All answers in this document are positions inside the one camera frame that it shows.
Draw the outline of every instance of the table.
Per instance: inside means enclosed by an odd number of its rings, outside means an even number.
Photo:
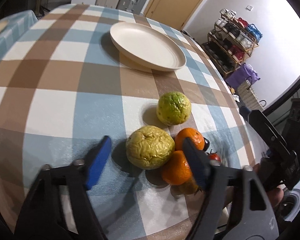
[[[38,21],[32,10],[7,16],[0,21],[4,20],[9,20],[9,23],[0,33],[0,60],[23,33]]]
[[[169,73],[133,69],[140,66],[120,54],[109,36],[119,21],[168,35],[184,51],[186,66]],[[168,91],[190,99],[186,123],[167,127],[158,121],[155,107]],[[0,62],[0,211],[10,228],[42,165],[69,165],[109,135],[113,152],[88,192],[109,239],[183,239],[203,194],[174,198],[155,171],[129,163],[125,139],[146,124],[172,136],[196,128],[225,165],[254,164],[232,95],[188,36],[128,12],[87,5],[58,7],[34,24]]]

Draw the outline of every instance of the red tomato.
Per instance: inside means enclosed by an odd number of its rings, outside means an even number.
[[[210,160],[216,160],[218,162],[221,162],[221,159],[217,153],[210,153],[208,154],[208,157]]]

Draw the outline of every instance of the teal checkered tablecloth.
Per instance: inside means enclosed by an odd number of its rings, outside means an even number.
[[[136,70],[140,66],[110,38],[111,26],[120,21],[170,37],[186,55],[186,66],[164,73]],[[180,91],[191,101],[192,114],[184,124],[168,127],[156,117],[158,99],[168,91]],[[210,149],[220,153],[225,165],[254,163],[232,95],[188,36],[99,6],[64,5],[35,23],[0,61],[0,211],[10,228],[42,165],[69,165],[109,135],[113,152],[98,185],[88,192],[108,238],[185,238],[203,193],[175,198],[156,171],[129,163],[125,140],[144,125],[171,136],[193,127],[210,140]],[[68,226],[75,231],[66,192],[63,200]]]
[[[32,10],[19,12],[0,20],[9,20],[6,28],[0,33],[0,60],[12,45],[38,21]]]

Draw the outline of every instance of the drawer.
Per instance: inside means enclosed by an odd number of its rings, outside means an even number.
[[[71,0],[71,3],[95,5],[96,0]]]

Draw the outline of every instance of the orange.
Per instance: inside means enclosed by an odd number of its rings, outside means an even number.
[[[204,148],[204,138],[201,133],[199,133],[196,129],[193,128],[184,128],[182,129],[174,139],[175,141],[175,150],[181,151],[183,140],[187,137],[193,141],[194,145],[198,150],[203,150]]]
[[[162,179],[170,185],[181,185],[192,177],[183,151],[175,151],[170,160],[161,167]]]

